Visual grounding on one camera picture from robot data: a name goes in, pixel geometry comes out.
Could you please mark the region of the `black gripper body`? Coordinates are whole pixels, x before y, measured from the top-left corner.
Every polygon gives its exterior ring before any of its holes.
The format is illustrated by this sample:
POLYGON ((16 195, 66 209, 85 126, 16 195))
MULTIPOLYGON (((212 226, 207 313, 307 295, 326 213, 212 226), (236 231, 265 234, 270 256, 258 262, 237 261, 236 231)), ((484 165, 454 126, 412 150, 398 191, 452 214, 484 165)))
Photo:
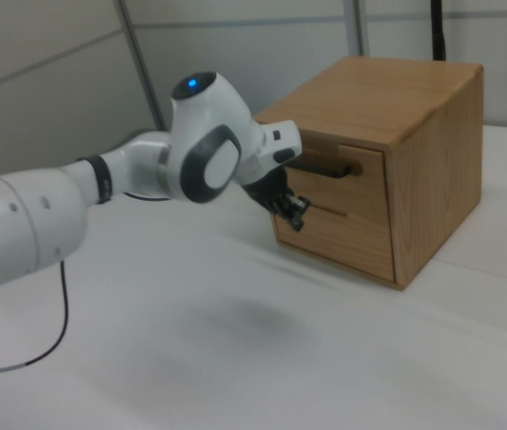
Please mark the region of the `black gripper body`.
POLYGON ((292 191, 288 188, 288 176, 283 167, 274 168, 262 179, 248 185, 242 185, 246 194, 264 209, 268 210, 267 201, 276 197, 287 199, 292 191))

